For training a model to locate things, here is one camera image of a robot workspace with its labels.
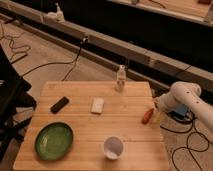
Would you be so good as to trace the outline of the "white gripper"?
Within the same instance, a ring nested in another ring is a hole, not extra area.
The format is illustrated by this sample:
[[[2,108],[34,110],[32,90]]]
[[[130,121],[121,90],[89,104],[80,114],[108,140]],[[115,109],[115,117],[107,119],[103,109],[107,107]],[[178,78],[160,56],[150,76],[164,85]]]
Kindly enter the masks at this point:
[[[166,116],[165,112],[171,112],[175,106],[176,106],[176,101],[173,95],[168,92],[165,94],[162,94],[157,98],[157,108],[159,111],[162,112],[157,112],[154,116],[153,122],[156,124],[160,124],[164,117]]]

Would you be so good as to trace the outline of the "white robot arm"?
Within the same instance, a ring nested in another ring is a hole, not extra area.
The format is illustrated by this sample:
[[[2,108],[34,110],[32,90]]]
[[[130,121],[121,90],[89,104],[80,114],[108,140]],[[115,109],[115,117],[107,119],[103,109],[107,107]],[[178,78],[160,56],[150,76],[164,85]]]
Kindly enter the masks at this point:
[[[159,111],[168,113],[179,105],[184,105],[213,132],[213,106],[200,98],[201,92],[197,83],[178,81],[171,85],[167,93],[156,98],[156,107]]]

